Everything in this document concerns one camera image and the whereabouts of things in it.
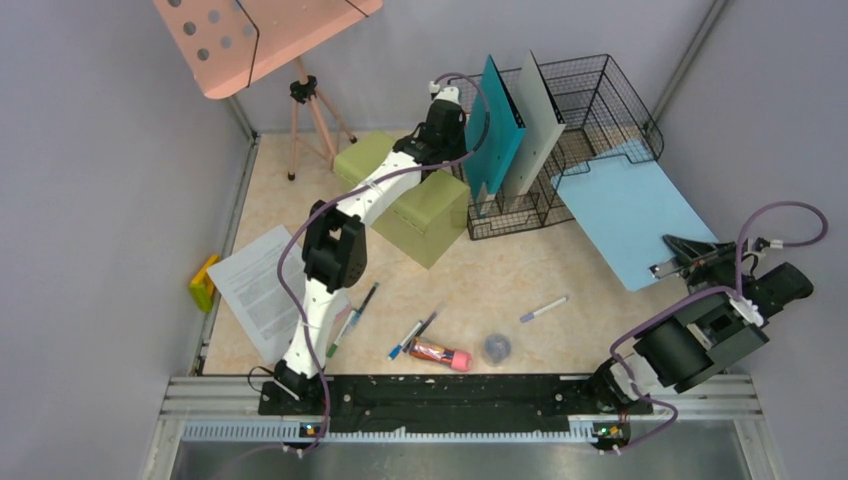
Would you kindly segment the teal folder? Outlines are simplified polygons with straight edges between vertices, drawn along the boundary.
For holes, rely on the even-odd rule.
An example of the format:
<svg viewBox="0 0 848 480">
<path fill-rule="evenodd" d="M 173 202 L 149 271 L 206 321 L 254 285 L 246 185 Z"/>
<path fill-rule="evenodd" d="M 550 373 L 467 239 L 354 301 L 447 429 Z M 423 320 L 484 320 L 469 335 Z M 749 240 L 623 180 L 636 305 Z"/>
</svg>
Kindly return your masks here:
<svg viewBox="0 0 848 480">
<path fill-rule="evenodd" d="M 491 201 L 500 190 L 524 135 L 525 124 L 491 55 L 478 81 L 489 105 L 485 139 L 464 162 L 466 179 L 476 202 Z"/>
</svg>

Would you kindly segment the light blue clipboard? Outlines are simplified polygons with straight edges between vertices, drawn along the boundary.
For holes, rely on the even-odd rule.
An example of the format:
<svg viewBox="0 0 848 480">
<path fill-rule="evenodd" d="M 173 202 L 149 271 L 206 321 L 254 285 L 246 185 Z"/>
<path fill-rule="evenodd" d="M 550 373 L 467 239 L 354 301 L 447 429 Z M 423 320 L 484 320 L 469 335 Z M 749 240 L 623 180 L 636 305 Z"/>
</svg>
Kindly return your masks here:
<svg viewBox="0 0 848 480">
<path fill-rule="evenodd" d="M 572 167 L 551 183 L 630 292 L 657 282 L 650 268 L 672 257 L 662 237 L 715 243 L 716 236 L 638 139 Z"/>
</svg>

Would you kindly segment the green rectangular box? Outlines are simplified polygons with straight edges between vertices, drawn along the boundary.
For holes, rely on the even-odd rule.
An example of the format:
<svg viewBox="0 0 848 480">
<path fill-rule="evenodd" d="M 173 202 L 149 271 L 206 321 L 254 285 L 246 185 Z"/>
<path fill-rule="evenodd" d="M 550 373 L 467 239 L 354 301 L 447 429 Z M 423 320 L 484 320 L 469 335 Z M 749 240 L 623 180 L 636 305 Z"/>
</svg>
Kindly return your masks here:
<svg viewBox="0 0 848 480">
<path fill-rule="evenodd" d="M 333 171 L 348 190 L 371 174 L 396 139 L 375 131 L 337 154 Z M 446 170 L 437 170 L 405 192 L 371 228 L 425 269 L 431 268 L 466 230 L 470 188 Z"/>
</svg>

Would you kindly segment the grey white folder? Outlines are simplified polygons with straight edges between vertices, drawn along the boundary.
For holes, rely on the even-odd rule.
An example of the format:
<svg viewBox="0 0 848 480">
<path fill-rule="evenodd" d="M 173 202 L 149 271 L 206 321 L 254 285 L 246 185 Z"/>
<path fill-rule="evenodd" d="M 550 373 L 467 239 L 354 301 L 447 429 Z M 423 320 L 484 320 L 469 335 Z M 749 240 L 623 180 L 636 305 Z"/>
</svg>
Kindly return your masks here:
<svg viewBox="0 0 848 480">
<path fill-rule="evenodd" d="M 502 182 L 506 198 L 526 195 L 551 154 L 565 121 L 529 50 L 513 88 L 513 100 L 525 124 L 524 137 Z"/>
</svg>

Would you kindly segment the black wire desk organizer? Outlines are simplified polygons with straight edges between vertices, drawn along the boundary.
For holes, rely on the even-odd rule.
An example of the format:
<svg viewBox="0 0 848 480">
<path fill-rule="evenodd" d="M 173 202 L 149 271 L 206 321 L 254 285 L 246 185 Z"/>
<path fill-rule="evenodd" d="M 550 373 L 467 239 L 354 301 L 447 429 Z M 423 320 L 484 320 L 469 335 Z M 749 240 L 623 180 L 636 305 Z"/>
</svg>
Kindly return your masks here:
<svg viewBox="0 0 848 480">
<path fill-rule="evenodd" d="M 621 153 L 638 164 L 657 161 L 664 151 L 657 122 L 611 55 L 545 62 L 540 73 L 564 130 L 528 193 L 469 201 L 467 230 L 472 240 L 572 221 L 556 193 L 561 175 L 586 174 L 597 157 Z"/>
</svg>

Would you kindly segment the white blue marker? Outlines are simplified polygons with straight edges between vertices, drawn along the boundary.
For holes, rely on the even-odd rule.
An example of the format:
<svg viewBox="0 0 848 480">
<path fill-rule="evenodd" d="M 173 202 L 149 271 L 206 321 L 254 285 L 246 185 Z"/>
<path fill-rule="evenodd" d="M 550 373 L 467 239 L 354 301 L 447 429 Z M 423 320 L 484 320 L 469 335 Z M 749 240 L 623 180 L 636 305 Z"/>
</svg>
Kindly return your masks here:
<svg viewBox="0 0 848 480">
<path fill-rule="evenodd" d="M 529 313 L 527 313 L 527 314 L 525 314 L 525 315 L 521 316 L 521 317 L 520 317 L 520 319 L 519 319 L 519 321 L 520 321 L 521 323 L 527 323 L 527 322 L 529 322 L 529 321 L 531 321 L 531 320 L 533 320 L 533 319 L 535 319 L 535 318 L 537 318 L 537 317 L 539 317 L 539 316 L 541 316 L 541 315 L 543 315 L 543 314 L 547 313 L 548 311 L 550 311 L 550 310 L 552 310 L 552 309 L 554 309 L 554 308 L 556 308 L 556 307 L 558 307 L 558 306 L 560 306 L 560 305 L 562 305 L 562 304 L 566 303 L 568 300 L 569 300 L 569 298 L 568 298 L 567 296 L 563 296 L 563 297 L 561 297 L 561 298 L 558 298 L 558 299 L 556 299 L 556 300 L 554 300 L 554 301 L 550 302 L 550 303 L 549 303 L 549 304 L 547 304 L 547 305 L 544 305 L 544 306 L 542 306 L 542 307 L 539 307 L 539 308 L 537 308 L 537 309 L 535 309 L 535 310 L 533 310 L 533 311 L 531 311 L 531 312 L 529 312 Z"/>
</svg>

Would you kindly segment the printed paper clipboard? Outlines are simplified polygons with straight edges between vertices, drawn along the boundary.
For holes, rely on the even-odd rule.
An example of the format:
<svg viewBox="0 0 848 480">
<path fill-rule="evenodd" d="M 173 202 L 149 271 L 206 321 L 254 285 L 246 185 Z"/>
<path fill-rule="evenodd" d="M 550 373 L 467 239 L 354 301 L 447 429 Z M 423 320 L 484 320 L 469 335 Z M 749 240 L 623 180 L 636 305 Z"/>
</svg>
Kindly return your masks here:
<svg viewBox="0 0 848 480">
<path fill-rule="evenodd" d="M 285 354 L 299 320 L 277 266 L 289 231 L 279 225 L 212 265 L 208 276 L 265 363 Z"/>
</svg>

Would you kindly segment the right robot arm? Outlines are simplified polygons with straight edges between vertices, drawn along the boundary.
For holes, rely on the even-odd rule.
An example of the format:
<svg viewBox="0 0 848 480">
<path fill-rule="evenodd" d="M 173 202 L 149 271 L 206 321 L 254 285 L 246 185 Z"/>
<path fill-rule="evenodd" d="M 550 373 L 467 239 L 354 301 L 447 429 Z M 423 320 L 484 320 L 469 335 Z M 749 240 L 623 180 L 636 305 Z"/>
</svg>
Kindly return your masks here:
<svg viewBox="0 0 848 480">
<path fill-rule="evenodd" d="M 669 387 L 686 392 L 742 360 L 769 341 L 770 319 L 812 295 L 814 285 L 784 262 L 762 276 L 756 267 L 771 242 L 714 243 L 665 235 L 670 260 L 650 267 L 657 278 L 678 275 L 690 291 L 679 308 L 645 322 L 610 348 L 586 385 L 589 404 L 619 412 Z"/>
</svg>

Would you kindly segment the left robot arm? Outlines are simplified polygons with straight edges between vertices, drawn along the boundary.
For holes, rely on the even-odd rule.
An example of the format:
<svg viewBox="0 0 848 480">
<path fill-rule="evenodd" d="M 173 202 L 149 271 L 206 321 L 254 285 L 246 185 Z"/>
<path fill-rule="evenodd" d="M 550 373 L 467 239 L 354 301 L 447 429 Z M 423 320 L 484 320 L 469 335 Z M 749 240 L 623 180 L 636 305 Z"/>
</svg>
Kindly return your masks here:
<svg viewBox="0 0 848 480">
<path fill-rule="evenodd" d="M 280 400 L 286 404 L 284 414 L 328 415 L 328 337 L 342 296 L 366 270 L 367 231 L 426 174 L 467 158 L 465 124 L 458 101 L 435 96 L 425 120 L 396 140 L 367 177 L 346 194 L 317 201 L 292 234 L 278 263 L 285 264 L 295 246 L 301 248 L 305 291 L 297 295 L 287 281 L 280 282 L 294 302 L 298 323 L 271 379 L 263 385 L 261 414 L 270 414 L 272 401 Z"/>
</svg>

